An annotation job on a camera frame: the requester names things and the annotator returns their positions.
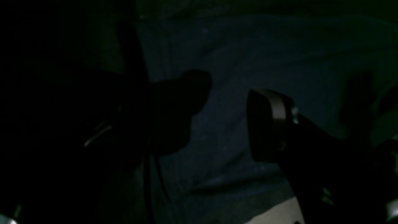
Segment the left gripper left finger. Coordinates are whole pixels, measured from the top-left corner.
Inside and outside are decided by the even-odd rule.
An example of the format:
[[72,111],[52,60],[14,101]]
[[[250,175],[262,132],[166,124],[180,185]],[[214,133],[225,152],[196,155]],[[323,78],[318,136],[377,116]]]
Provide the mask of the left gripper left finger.
[[179,78],[150,83],[125,94],[118,110],[83,143],[100,147],[120,162],[140,162],[146,154],[170,155],[188,145],[191,123],[205,106],[212,75],[189,70]]

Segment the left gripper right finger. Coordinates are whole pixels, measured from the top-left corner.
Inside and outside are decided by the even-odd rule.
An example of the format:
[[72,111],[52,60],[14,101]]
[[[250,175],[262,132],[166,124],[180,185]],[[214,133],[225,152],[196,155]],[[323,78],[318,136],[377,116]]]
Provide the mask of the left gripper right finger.
[[389,223],[366,148],[328,135],[291,98],[266,89],[249,91],[246,116],[253,160],[278,164],[306,224]]

